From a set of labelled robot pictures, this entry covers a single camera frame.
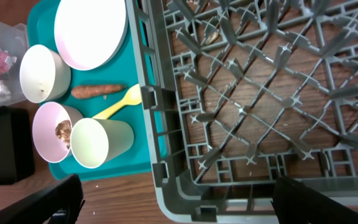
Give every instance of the dish rack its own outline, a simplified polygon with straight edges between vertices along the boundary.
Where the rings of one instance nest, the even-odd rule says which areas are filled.
[[[358,0],[126,3],[168,218],[278,223],[282,175],[358,211]]]

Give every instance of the food residue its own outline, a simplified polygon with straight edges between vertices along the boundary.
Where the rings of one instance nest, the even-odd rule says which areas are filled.
[[[230,88],[230,85],[229,85],[229,84],[226,84],[226,85],[224,86],[224,91],[228,90],[229,88]]]
[[[40,83],[40,92],[41,92],[42,98],[45,98],[49,95],[49,92],[47,90],[45,90],[45,87],[42,83]]]
[[[66,144],[67,149],[70,149],[71,122],[64,120],[58,123],[55,128],[55,134],[58,139]]]
[[[219,37],[219,32],[215,31],[205,41],[205,45],[212,44]]]

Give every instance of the teal tray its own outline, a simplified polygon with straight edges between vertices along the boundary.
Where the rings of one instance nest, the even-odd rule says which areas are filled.
[[[59,2],[60,0],[42,0],[31,10],[27,21],[30,46],[42,44],[57,52],[53,26]],[[147,65],[147,70],[152,72],[150,63]],[[131,29],[128,27],[122,47],[107,64],[90,71],[71,69],[71,74],[69,90],[63,97],[54,100],[57,103],[78,109],[84,117],[92,117],[119,101],[126,91],[108,95],[106,100],[102,96],[77,100],[70,95],[70,92],[73,87],[83,84],[122,83],[130,87],[138,82]],[[151,171],[142,105],[127,106],[110,119],[125,121],[132,127],[135,133],[134,145],[127,152],[97,169],[80,166],[73,156],[67,157],[58,164],[50,163],[50,171],[56,179],[62,179],[69,174],[78,174],[81,180],[94,180]]]

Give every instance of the wooden surface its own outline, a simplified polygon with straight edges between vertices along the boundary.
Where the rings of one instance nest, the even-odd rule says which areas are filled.
[[[26,23],[30,9],[35,3],[37,3],[37,1],[38,0],[0,0],[0,21],[11,26],[18,23]],[[294,27],[291,30],[299,32],[299,27]],[[310,38],[314,45],[316,45],[312,30],[309,30],[306,36]],[[254,44],[255,42],[254,40],[250,40],[247,43]],[[270,39],[270,43],[265,46],[264,51],[266,51],[269,57],[274,57],[277,45],[281,44],[281,40],[272,37],[272,39]],[[174,42],[174,45],[176,46],[175,51],[181,52],[186,50],[186,47],[177,40]],[[229,58],[231,57],[237,57],[240,63],[244,63],[248,54],[235,48],[232,50]],[[204,61],[199,64],[199,69],[201,70],[201,74],[205,75],[205,72],[208,72],[209,70],[211,61],[203,57],[199,58],[199,61]],[[290,66],[295,70],[308,73],[311,70],[310,66],[313,66],[312,63],[315,61],[316,59],[313,56],[298,50],[297,54],[294,57],[291,57]],[[256,81],[263,82],[271,72],[272,69],[269,66],[257,60],[249,70],[249,75]],[[212,82],[212,85],[214,85],[217,89],[224,89],[224,86],[232,80],[232,77],[228,75],[228,73],[221,73],[220,76]],[[314,77],[318,80],[324,80],[322,71],[316,73]],[[274,85],[271,85],[270,87],[274,88],[275,92],[280,93],[283,96],[290,94],[294,88],[297,88],[298,85],[299,82],[283,73],[279,74]],[[184,83],[182,87],[184,90],[183,92],[188,96],[195,93],[194,86],[191,84],[189,85],[189,83]],[[252,100],[254,94],[254,87],[241,82],[232,97],[240,103],[246,104]],[[305,111],[314,113],[314,111],[318,111],[326,101],[326,99],[323,99],[322,101],[313,100],[316,96],[315,94],[318,93],[308,88],[305,88],[305,90],[301,93],[303,99],[306,99],[304,100],[303,108]],[[206,99],[206,104],[208,109],[213,109],[218,99],[214,94],[210,96],[210,98]],[[31,121],[38,107],[37,105],[29,102],[23,102],[16,106],[27,108],[31,115]],[[272,118],[272,115],[274,116],[277,114],[279,107],[280,106],[277,105],[276,101],[272,101],[264,96],[261,99],[259,106],[255,107],[254,112],[269,121],[269,119]],[[350,111],[346,114],[347,116],[345,118],[347,120],[347,124],[352,123],[354,121],[354,117],[352,117],[354,111]],[[294,138],[296,135],[299,135],[300,131],[307,125],[307,122],[304,119],[301,117],[295,118],[295,116],[295,113],[285,114],[283,116],[284,119],[282,123],[278,124],[281,131]],[[237,112],[235,112],[235,110],[227,104],[222,110],[222,113],[219,115],[219,119],[222,119],[222,121],[227,124],[233,124],[233,122],[237,119]],[[260,133],[265,130],[264,127],[259,126],[259,124],[255,123],[253,120],[246,120],[245,124],[246,125],[243,125],[243,129],[240,129],[239,132],[247,135],[251,139],[256,139],[260,136]],[[204,136],[200,126],[189,124],[189,127],[191,127],[191,141],[200,142]],[[222,140],[224,133],[215,128],[216,127],[214,126],[211,127],[211,129],[213,129],[213,142],[214,144],[218,144]],[[334,141],[335,139],[332,140],[332,138],[325,138],[325,135],[321,132],[321,130],[317,130],[312,137],[309,138],[309,143],[314,144],[313,146],[332,144]],[[238,147],[238,145],[236,142],[231,141],[228,147],[234,148]],[[261,145],[261,148],[263,151],[280,151],[287,148],[287,144],[282,141],[280,136],[269,134],[264,141],[264,144]],[[235,154],[243,152],[244,151],[233,151]],[[44,162],[36,152],[34,152],[34,160],[36,172],[33,176],[14,185],[0,186],[0,209],[3,209],[4,207],[50,185],[55,181],[50,174],[47,163]],[[353,161],[358,174],[358,152],[355,152],[353,155]],[[253,170],[254,175],[258,175],[256,178],[265,179],[268,176],[266,173],[266,165],[264,163],[265,161],[260,161],[257,166],[246,168]],[[294,158],[294,162],[292,164],[293,165],[288,168],[288,173],[294,177],[299,177],[298,175],[300,172],[308,177],[320,175],[317,161],[307,161],[306,163],[301,163],[299,159]],[[170,220],[164,216],[157,205],[151,173],[84,182],[83,191],[86,203],[80,213],[78,223],[170,223]]]
[[[0,21],[10,26],[27,23],[38,0],[0,0]],[[33,120],[38,105],[22,102]],[[35,174],[14,185],[0,186],[0,210],[50,185],[48,164],[34,151]],[[170,223],[157,205],[151,173],[83,182],[84,199],[77,223]]]

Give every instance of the pale green cup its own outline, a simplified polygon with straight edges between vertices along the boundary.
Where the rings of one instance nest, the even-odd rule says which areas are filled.
[[[71,132],[71,152],[81,166],[94,169],[130,149],[134,138],[123,121],[84,118]]]

